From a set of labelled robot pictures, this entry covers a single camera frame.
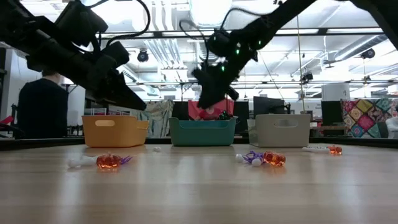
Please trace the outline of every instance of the dark hair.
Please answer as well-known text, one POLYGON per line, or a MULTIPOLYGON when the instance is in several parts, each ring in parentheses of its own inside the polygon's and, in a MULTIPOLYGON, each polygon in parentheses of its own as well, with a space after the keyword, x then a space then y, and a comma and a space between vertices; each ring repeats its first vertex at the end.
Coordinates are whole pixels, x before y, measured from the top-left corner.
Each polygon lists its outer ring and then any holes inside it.
POLYGON ((56 74, 58 74, 58 73, 56 71, 54 71, 54 70, 45 69, 42 72, 43 77, 48 77, 48 76, 52 76, 52 75, 56 75, 56 74))

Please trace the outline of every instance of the wooden table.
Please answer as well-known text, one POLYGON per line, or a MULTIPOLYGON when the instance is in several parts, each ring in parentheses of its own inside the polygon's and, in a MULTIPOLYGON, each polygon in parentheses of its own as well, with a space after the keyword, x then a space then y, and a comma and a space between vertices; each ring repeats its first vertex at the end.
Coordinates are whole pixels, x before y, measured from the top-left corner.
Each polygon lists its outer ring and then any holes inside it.
POLYGON ((398 223, 398 151, 279 149, 285 167, 238 164, 257 148, 113 149, 119 172, 68 169, 107 149, 62 146, 0 152, 0 223, 398 223))

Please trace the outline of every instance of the bin handle cutout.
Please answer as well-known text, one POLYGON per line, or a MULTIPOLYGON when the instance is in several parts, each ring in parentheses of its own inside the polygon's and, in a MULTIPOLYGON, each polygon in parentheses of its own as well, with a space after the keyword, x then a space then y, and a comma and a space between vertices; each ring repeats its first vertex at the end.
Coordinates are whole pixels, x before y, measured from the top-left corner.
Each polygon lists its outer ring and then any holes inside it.
POLYGON ((111 120, 99 120, 95 121, 97 127, 113 127, 115 125, 114 121, 111 120))
POLYGON ((295 119, 277 119, 274 121, 276 128, 296 128, 299 122, 295 119))

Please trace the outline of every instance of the small orange object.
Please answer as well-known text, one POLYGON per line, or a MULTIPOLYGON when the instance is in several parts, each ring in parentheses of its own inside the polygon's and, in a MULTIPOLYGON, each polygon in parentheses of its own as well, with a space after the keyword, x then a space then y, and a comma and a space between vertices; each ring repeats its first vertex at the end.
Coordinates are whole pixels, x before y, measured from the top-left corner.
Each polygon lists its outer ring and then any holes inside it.
POLYGON ((333 155, 341 155, 343 153, 343 148, 341 148, 340 146, 328 146, 329 149, 329 153, 333 154, 333 155))
POLYGON ((96 164, 101 169, 116 168, 120 166, 120 160, 120 156, 108 153, 108 155, 98 156, 96 164))
POLYGON ((273 166, 283 166, 286 162, 286 157, 282 154, 266 151, 262 155, 262 160, 273 166))

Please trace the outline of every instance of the red object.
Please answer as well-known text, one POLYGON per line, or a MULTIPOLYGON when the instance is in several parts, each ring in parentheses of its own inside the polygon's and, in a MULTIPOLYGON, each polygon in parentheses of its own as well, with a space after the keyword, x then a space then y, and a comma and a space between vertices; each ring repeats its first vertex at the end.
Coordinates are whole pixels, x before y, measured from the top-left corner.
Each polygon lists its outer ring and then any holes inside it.
POLYGON ((6 119, 0 121, 0 124, 10 124, 13 120, 12 116, 8 116, 6 119))
POLYGON ((120 160, 120 156, 111 155, 109 153, 108 155, 98 156, 96 163, 100 169, 109 169, 119 167, 120 160))
POLYGON ((286 157, 282 154, 266 151, 262 155, 262 160, 273 166, 283 166, 286 162, 286 157))
POLYGON ((207 112, 207 110, 202 110, 199 113, 199 117, 200 119, 203 119, 205 121, 211 121, 211 120, 216 120, 218 119, 218 117, 220 116, 220 114, 222 114, 223 111, 218 109, 218 108, 214 108, 213 109, 213 113, 209 114, 209 112, 207 112))
POLYGON ((340 146, 328 146, 329 153, 333 155, 341 155, 343 153, 343 148, 340 146))
MULTIPOLYGON (((202 109, 197 108, 197 101, 193 100, 188 100, 188 114, 189 117, 192 119, 195 119, 199 116, 200 112, 202 112, 202 109)), ((221 111, 227 110, 227 101, 223 100, 221 102, 218 102, 214 105, 214 108, 218 108, 221 111)), ((228 100, 228 114, 233 114, 234 112, 234 101, 233 100, 228 100)))

